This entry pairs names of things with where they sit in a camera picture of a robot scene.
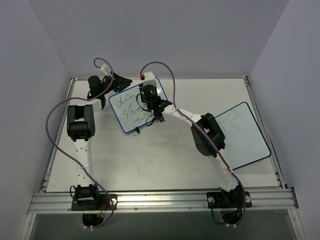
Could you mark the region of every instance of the cable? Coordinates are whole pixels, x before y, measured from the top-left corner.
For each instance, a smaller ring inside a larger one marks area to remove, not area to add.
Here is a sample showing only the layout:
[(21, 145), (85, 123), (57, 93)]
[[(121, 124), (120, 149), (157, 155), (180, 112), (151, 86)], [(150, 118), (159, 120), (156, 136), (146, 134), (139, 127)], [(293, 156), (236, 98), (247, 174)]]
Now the cable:
[(150, 126), (154, 123), (154, 121), (157, 119), (156, 117), (152, 118), (151, 123), (148, 125), (147, 122), (148, 122), (148, 119), (149, 119), (150, 117), (153, 117), (153, 116), (150, 115), (150, 116), (148, 116), (148, 117), (146, 118), (146, 120), (145, 120), (145, 125), (146, 125), (147, 127), (150, 127)]
[[(229, 166), (229, 164), (227, 163), (227, 161), (225, 160), (225, 158), (222, 156), (222, 154), (220, 153), (220, 151), (218, 150), (217, 146), (214, 144), (214, 142), (210, 139), (210, 137), (206, 134), (206, 132), (198, 125), (196, 124), (190, 117), (188, 117), (187, 115), (185, 115), (179, 108), (177, 108), (177, 105), (176, 105), (176, 80), (175, 80), (175, 76), (174, 76), (174, 73), (172, 72), (172, 70), (170, 69), (170, 67), (165, 64), (164, 62), (161, 62), (161, 61), (152, 61), (152, 62), (149, 62), (147, 63), (146, 65), (144, 65), (140, 71), (140, 75), (142, 75), (142, 72), (143, 70), (151, 65), (151, 64), (161, 64), (163, 66), (165, 66), (168, 71), (170, 72), (171, 74), (171, 77), (172, 77), (172, 81), (173, 81), (173, 97), (172, 97), (172, 101), (173, 101), (173, 106), (174, 108), (178, 111), (178, 113), (185, 117), (189, 122), (192, 123), (193, 126), (195, 126), (201, 133), (202, 135), (208, 140), (208, 142), (210, 143), (210, 145), (213, 147), (213, 149), (216, 151), (216, 153), (218, 154), (218, 156), (221, 158), (221, 160), (223, 161), (223, 163), (225, 164), (225, 166), (227, 167), (228, 171), (231, 173), (232, 176), (234, 176), (234, 178), (238, 181), (240, 187), (241, 187), (241, 190), (243, 193), (245, 193), (245, 188), (243, 186), (243, 184), (241, 183), (240, 179), (233, 173), (233, 171), (231, 170), (231, 167)], [(243, 205), (243, 212), (242, 212), (242, 215), (241, 215), (241, 218), (239, 219), (238, 222), (236, 222), (234, 225), (239, 225), (241, 223), (241, 221), (243, 220), (244, 216), (245, 216), (245, 213), (246, 213), (246, 194), (243, 194), (243, 199), (244, 199), (244, 205)]]
[(72, 190), (72, 188), (74, 188), (74, 192), (76, 192), (76, 187), (75, 186), (70, 186), (70, 190), (69, 190), (69, 192), (70, 192), (70, 196), (71, 196), (71, 198), (72, 198), (72, 200), (73, 201), (76, 201), (76, 202), (78, 202), (76, 199), (75, 199), (75, 196), (72, 196), (72, 192), (71, 192), (71, 190)]
[(151, 113), (151, 111), (149, 111), (148, 109), (144, 109), (142, 106), (140, 106), (140, 103), (139, 103), (139, 101), (138, 101), (139, 95), (141, 95), (141, 94), (139, 93), (139, 94), (137, 94), (136, 97), (135, 97), (136, 103), (139, 105), (139, 107), (140, 107), (143, 111)]
[(103, 58), (100, 58), (100, 57), (97, 57), (93, 60), (93, 64), (95, 65), (96, 68), (98, 68), (98, 66), (96, 65), (96, 60), (102, 60), (104, 61), (111, 69), (111, 81), (110, 81), (110, 84), (109, 86), (103, 91), (101, 92), (100, 94), (98, 94), (97, 96), (93, 97), (92, 99), (85, 99), (85, 98), (81, 98), (81, 97), (70, 97), (70, 98), (67, 98), (66, 100), (63, 100), (61, 102), (59, 102), (57, 105), (55, 105), (49, 112), (49, 114), (47, 115), (46, 117), (46, 120), (45, 120), (45, 132), (46, 132), (46, 135), (47, 137), (49, 138), (50, 142), (52, 143), (52, 145), (57, 149), (59, 150), (61, 153), (63, 153), (64, 155), (66, 155), (68, 158), (72, 159), (73, 161), (75, 161), (82, 169), (83, 171), (85, 172), (85, 174), (99, 187), (101, 188), (104, 193), (106, 194), (106, 196), (108, 197), (108, 199), (110, 199), (110, 202), (111, 202), (111, 205), (112, 205), (112, 211), (111, 211), (111, 214), (109, 215), (109, 217), (107, 219), (105, 219), (101, 224), (97, 225), (97, 226), (94, 226), (93, 228), (98, 228), (98, 227), (101, 227), (102, 225), (104, 225), (106, 222), (108, 222), (110, 220), (110, 218), (113, 216), (114, 214), (114, 203), (112, 202), (112, 198), (110, 196), (110, 194), (107, 192), (107, 190), (100, 184), (98, 183), (90, 174), (89, 172), (86, 170), (85, 166), (79, 162), (76, 158), (74, 158), (73, 156), (71, 156), (70, 154), (68, 154), (67, 152), (65, 152), (64, 150), (62, 150), (56, 143), (55, 141), (52, 139), (52, 137), (50, 136), (50, 133), (49, 133), (49, 128), (48, 128), (48, 123), (49, 123), (49, 118), (51, 116), (51, 114), (56, 110), (57, 107), (59, 107), (60, 105), (70, 101), (70, 100), (82, 100), (82, 101), (92, 101), (94, 99), (97, 99), (99, 98), (100, 96), (104, 95), (108, 90), (109, 88), (112, 86), (112, 83), (114, 81), (114, 71), (113, 71), (113, 68), (112, 66), (110, 65), (110, 63), (103, 59)]

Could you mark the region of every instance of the whiteboard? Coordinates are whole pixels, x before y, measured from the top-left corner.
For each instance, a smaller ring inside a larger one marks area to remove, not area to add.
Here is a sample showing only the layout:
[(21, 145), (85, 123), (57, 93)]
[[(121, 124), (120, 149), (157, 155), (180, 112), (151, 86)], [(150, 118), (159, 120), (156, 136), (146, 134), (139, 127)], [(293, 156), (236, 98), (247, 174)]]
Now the whiteboard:
[(226, 157), (232, 169), (270, 157), (270, 149), (248, 103), (242, 102), (215, 119), (225, 135)]
[[(158, 95), (162, 99), (168, 100), (158, 78), (155, 80), (155, 83)], [(126, 134), (134, 131), (136, 127), (142, 127), (146, 123), (152, 121), (152, 113), (144, 111), (141, 108), (143, 107), (146, 109), (147, 106), (145, 102), (141, 101), (140, 96), (137, 99), (138, 94), (140, 94), (139, 84), (109, 97), (109, 103), (112, 110), (123, 132)]]

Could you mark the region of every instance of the gray wall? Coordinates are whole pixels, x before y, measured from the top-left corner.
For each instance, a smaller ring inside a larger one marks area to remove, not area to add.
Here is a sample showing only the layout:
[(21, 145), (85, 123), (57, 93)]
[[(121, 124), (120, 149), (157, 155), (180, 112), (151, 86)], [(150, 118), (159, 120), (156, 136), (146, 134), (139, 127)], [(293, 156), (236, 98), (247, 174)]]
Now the gray wall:
[(308, 239), (319, 239), (320, 1), (290, 0), (250, 75)]
[[(248, 75), (288, 0), (29, 0), (71, 77), (164, 61), (177, 77)], [(168, 76), (164, 67), (152, 69)]]
[[(18, 239), (52, 149), (50, 108), (70, 83), (58, 54), (26, 0), (0, 1), (1, 239)], [(60, 113), (52, 118), (57, 130)]]

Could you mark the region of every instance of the connector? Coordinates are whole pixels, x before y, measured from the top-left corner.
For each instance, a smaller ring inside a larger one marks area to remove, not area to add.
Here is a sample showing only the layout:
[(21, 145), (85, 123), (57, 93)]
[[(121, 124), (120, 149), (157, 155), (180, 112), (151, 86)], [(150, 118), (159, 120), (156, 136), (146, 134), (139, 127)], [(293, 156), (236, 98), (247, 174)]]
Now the connector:
[(106, 76), (109, 76), (109, 74), (107, 73), (107, 69), (108, 69), (108, 65), (107, 64), (102, 64), (102, 66), (100, 67), (100, 71), (103, 72)]

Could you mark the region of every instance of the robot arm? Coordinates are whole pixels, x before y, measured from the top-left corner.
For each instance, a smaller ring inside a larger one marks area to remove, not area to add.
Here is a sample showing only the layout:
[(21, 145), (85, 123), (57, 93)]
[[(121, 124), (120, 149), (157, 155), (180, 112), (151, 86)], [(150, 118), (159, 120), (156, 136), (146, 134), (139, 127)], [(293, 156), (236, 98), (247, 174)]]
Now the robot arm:
[[(208, 140), (193, 124), (183, 115), (181, 115), (172, 105), (172, 102), (161, 99), (156, 90), (156, 79), (152, 72), (146, 72), (144, 74), (144, 81), (140, 88), (141, 101), (146, 103), (147, 110), (151, 111), (154, 118), (159, 121), (168, 121), (183, 126), (192, 132), (194, 143), (198, 151), (205, 156), (208, 156), (210, 162), (213, 165), (220, 188), (226, 192), (233, 191), (239, 186), (237, 179), (229, 172), (227, 166), (222, 159), (217, 155), (216, 151), (209, 144)], [(210, 113), (205, 115), (195, 114), (186, 110), (180, 109), (180, 111), (192, 119), (198, 126), (200, 126), (213, 143), (217, 146), (220, 153), (225, 160), (225, 135), (219, 127), (214, 116)]]
[[(110, 91), (119, 92), (127, 88), (132, 80), (113, 74), (114, 80), (112, 86), (105, 93)], [(82, 105), (70, 105), (67, 109), (67, 133), (72, 139), (76, 158), (82, 163), (88, 173), (94, 177), (92, 157), (91, 157), (91, 145), (92, 137), (96, 133), (95, 117), (94, 114), (104, 109), (106, 105), (106, 98), (101, 94), (110, 84), (111, 77), (105, 76), (103, 80), (100, 80), (98, 76), (91, 76), (88, 79), (90, 91), (88, 92), (87, 99), (92, 99), (86, 104)], [(80, 165), (78, 167), (78, 186), (90, 186), (94, 184), (92, 180), (86, 175)]]

